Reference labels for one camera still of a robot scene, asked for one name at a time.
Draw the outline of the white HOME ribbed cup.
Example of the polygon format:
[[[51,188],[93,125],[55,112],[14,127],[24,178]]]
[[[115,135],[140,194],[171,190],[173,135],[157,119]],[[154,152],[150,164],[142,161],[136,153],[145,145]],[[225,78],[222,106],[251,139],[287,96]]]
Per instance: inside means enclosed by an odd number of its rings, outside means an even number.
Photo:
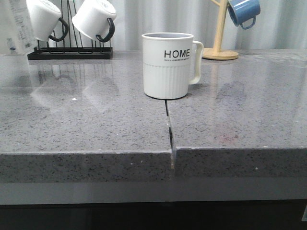
[[[172,100],[184,97],[201,79],[203,44],[185,33],[142,35],[143,90],[147,96]]]

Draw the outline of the white milk carton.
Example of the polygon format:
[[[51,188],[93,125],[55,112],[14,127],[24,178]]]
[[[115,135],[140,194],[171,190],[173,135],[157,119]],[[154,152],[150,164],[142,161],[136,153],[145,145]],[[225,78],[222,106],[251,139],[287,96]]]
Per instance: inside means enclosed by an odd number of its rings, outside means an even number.
[[[33,52],[36,44],[26,1],[2,0],[0,2],[0,54],[27,55]]]

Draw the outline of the wooden mug tree stand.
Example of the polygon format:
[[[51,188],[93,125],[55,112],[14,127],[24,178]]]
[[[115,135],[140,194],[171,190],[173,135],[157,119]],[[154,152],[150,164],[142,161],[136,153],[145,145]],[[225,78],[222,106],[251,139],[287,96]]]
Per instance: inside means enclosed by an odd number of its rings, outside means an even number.
[[[224,35],[224,25],[226,20],[227,0],[211,0],[219,7],[216,33],[213,48],[204,48],[202,57],[210,60],[234,60],[238,58],[238,53],[232,50],[222,50],[222,41]]]

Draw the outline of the blue enamel mug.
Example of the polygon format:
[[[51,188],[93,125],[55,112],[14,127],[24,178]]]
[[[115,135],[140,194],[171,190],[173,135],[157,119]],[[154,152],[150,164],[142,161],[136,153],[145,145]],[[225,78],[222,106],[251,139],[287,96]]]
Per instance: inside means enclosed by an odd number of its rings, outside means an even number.
[[[256,16],[260,14],[260,2],[258,0],[230,0],[228,12],[235,26],[241,26],[247,30],[256,23]],[[252,19],[252,23],[244,26],[243,23]]]

